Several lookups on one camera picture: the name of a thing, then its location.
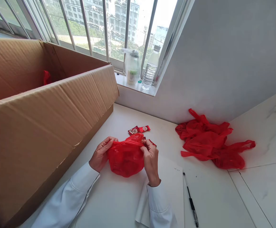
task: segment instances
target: hand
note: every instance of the hand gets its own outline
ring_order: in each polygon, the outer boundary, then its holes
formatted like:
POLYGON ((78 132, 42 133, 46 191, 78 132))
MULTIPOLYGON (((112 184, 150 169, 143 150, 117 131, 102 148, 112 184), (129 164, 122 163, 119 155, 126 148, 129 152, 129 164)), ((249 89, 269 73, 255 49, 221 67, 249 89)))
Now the hand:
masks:
POLYGON ((117 142, 118 139, 111 136, 107 137, 103 142, 98 145, 95 152, 93 153, 92 158, 89 161, 90 167, 98 173, 101 172, 108 160, 106 151, 111 148, 113 141, 117 142))
POLYGON ((159 150, 150 142, 150 140, 142 140, 146 147, 141 147, 144 153, 144 168, 151 187, 157 187, 161 180, 158 175, 158 154, 159 150))

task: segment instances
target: white sleeve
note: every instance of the white sleeve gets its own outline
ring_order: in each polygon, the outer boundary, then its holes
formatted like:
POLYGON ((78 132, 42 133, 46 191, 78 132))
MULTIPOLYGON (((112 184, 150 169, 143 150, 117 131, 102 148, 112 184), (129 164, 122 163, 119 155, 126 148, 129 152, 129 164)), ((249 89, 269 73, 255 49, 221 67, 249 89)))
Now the white sleeve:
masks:
POLYGON ((151 212, 151 228, 176 228, 177 220, 173 213, 162 185, 157 187, 147 185, 148 202, 151 212))
POLYGON ((31 228, 67 228, 86 204, 100 173, 87 162, 46 202, 31 228))

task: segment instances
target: red candy wrapper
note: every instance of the red candy wrapper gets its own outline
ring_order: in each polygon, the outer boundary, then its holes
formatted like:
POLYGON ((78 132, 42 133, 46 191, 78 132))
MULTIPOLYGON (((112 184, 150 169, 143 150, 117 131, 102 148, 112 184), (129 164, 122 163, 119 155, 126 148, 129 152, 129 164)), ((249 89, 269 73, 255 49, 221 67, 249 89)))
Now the red candy wrapper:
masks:
POLYGON ((150 142, 151 142, 155 147, 157 147, 157 145, 156 145, 155 143, 153 143, 151 140, 150 140, 150 142))
POLYGON ((150 131, 150 130, 151 130, 151 129, 150 129, 150 127, 149 127, 148 125, 139 128, 139 131, 140 131, 141 133, 143 133, 143 132, 145 132, 145 131, 150 131))
MULTIPOLYGON (((145 140, 146 139, 146 137, 143 137, 143 140, 145 140)), ((151 140, 150 140, 151 141, 151 140)), ((157 145, 155 144, 155 143, 153 143, 152 141, 151 141, 151 143, 155 146, 155 147, 157 147, 157 145)))
POLYGON ((136 133, 140 133, 138 126, 134 127, 133 129, 130 129, 130 130, 128 131, 128 133, 129 133, 130 135, 133 135, 133 134, 136 134, 136 133))

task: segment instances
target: cardboard box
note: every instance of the cardboard box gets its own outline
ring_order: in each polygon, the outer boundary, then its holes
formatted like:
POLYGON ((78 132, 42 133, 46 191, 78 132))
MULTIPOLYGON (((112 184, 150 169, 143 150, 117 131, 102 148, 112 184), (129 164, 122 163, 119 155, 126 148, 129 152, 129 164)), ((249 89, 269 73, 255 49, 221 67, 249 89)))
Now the cardboard box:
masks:
POLYGON ((37 40, 0 39, 0 227, 23 223, 113 111, 113 66, 37 40), (43 86, 44 70, 53 83, 43 86))

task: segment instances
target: pen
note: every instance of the pen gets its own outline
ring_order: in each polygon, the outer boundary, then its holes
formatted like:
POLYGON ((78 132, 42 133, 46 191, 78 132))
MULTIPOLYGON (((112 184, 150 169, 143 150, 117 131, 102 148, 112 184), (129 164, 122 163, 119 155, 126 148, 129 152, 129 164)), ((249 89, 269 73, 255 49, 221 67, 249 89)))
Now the pen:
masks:
MULTIPOLYGON (((184 173, 184 172, 183 172, 183 176, 184 176, 186 188, 188 189, 188 193, 189 193, 189 188, 188 188, 188 184, 187 184, 187 181, 186 181, 186 177, 185 177, 185 173, 184 173)), ((191 204, 191 209, 192 209, 192 212, 193 212, 193 216, 194 216, 194 220, 195 220, 195 225, 196 225, 196 227, 199 227, 197 214, 196 214, 195 207, 194 207, 193 200, 192 200, 192 198, 191 198, 191 194, 190 194, 190 193, 189 193, 189 203, 191 204)))

